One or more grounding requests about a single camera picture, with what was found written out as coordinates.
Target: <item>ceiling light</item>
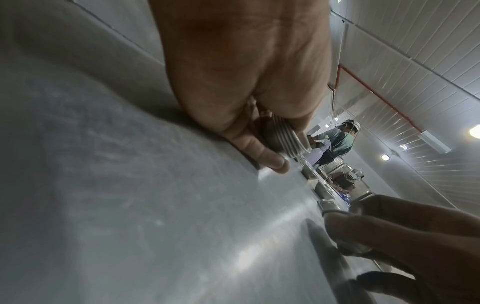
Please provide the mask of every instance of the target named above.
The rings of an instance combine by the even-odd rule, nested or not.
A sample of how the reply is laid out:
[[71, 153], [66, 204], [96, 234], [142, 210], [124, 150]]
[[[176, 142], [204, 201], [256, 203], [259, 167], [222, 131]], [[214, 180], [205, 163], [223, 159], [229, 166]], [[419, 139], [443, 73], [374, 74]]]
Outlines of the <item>ceiling light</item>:
[[475, 138], [480, 139], [480, 125], [476, 125], [475, 127], [470, 129], [470, 135]]

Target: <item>hand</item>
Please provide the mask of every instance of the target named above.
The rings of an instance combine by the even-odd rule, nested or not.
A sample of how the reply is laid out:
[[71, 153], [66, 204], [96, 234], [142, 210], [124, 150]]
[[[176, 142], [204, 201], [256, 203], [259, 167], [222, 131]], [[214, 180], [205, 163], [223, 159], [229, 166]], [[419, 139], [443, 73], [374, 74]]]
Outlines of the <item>hand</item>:
[[289, 163], [252, 131], [259, 104], [308, 126], [331, 70], [328, 0], [150, 0], [185, 111], [258, 163]]
[[363, 215], [325, 218], [330, 237], [373, 248], [356, 256], [389, 263], [416, 278], [369, 272], [357, 278], [363, 288], [410, 304], [480, 302], [480, 218], [380, 195], [350, 210]]

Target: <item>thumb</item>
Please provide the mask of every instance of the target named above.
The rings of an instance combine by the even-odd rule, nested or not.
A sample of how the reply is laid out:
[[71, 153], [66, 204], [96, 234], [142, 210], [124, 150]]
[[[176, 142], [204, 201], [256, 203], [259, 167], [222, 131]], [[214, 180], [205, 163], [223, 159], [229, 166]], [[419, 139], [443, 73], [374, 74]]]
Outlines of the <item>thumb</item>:
[[439, 299], [425, 284], [396, 273], [368, 272], [357, 283], [365, 290], [399, 298], [408, 304], [437, 304]]

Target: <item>person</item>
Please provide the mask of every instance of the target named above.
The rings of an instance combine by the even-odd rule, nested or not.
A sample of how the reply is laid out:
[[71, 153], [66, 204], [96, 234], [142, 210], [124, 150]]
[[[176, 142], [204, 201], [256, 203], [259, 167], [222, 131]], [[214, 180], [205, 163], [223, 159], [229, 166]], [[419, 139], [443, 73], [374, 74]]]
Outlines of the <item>person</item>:
[[[149, 0], [175, 96], [200, 125], [279, 173], [289, 162], [254, 135], [260, 104], [303, 131], [331, 70], [328, 0]], [[373, 272], [372, 292], [410, 304], [480, 303], [480, 219], [464, 212], [374, 196], [329, 214], [334, 240], [373, 248], [362, 258], [395, 265], [416, 280]]]
[[331, 148], [324, 151], [322, 154], [317, 154], [316, 161], [310, 162], [312, 165], [327, 165], [339, 156], [345, 155], [350, 152], [355, 142], [355, 135], [362, 129], [360, 123], [354, 120], [346, 120], [336, 128], [323, 132], [317, 136], [309, 136], [308, 140], [315, 153], [315, 149], [322, 147], [322, 142], [328, 139], [331, 144]]
[[326, 180], [333, 189], [343, 195], [349, 195], [355, 189], [355, 182], [362, 180], [364, 174], [361, 170], [353, 169], [349, 172], [331, 174]]

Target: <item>human hand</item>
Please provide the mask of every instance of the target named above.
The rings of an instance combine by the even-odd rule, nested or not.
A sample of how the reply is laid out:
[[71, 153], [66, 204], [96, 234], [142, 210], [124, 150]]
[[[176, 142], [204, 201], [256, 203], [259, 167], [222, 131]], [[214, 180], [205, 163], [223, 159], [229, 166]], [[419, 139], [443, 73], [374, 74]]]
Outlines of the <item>human hand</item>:
[[366, 245], [373, 250], [355, 256], [388, 263], [416, 278], [369, 272], [357, 278], [360, 286], [410, 304], [480, 302], [480, 218], [381, 195], [350, 210], [363, 215], [325, 218], [329, 236]]
[[331, 70], [327, 0], [150, 0], [185, 111], [258, 163], [289, 163], [253, 131], [258, 104], [304, 131]]

